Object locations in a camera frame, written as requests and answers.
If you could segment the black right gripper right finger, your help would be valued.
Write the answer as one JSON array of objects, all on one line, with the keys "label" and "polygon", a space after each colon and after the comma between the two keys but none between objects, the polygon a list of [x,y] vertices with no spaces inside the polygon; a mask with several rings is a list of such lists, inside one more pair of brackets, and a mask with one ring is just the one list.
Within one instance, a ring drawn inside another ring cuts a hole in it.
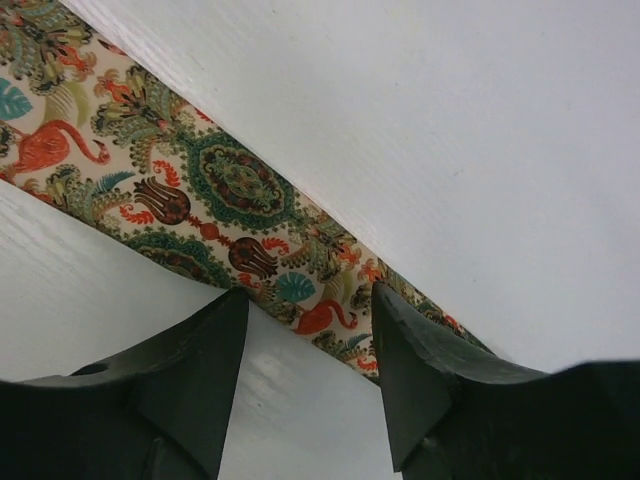
[{"label": "black right gripper right finger", "polygon": [[544,373],[491,355],[372,290],[392,465],[406,479],[635,479],[639,364]]}]

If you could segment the paisley flamingo patterned tie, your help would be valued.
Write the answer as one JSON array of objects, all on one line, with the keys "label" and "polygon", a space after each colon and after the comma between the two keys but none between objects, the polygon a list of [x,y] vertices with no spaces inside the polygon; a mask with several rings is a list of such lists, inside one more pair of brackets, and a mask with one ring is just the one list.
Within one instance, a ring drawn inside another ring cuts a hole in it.
[{"label": "paisley flamingo patterned tie", "polygon": [[1,177],[162,267],[241,287],[370,380],[374,283],[472,334],[58,1],[1,5]]}]

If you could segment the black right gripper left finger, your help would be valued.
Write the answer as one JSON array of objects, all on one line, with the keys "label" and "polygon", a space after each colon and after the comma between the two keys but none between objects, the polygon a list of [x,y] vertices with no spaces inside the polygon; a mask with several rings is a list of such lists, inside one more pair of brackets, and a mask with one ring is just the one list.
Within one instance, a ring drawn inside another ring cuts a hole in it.
[{"label": "black right gripper left finger", "polygon": [[214,479],[248,325],[232,289],[68,375],[1,385],[5,479]]}]

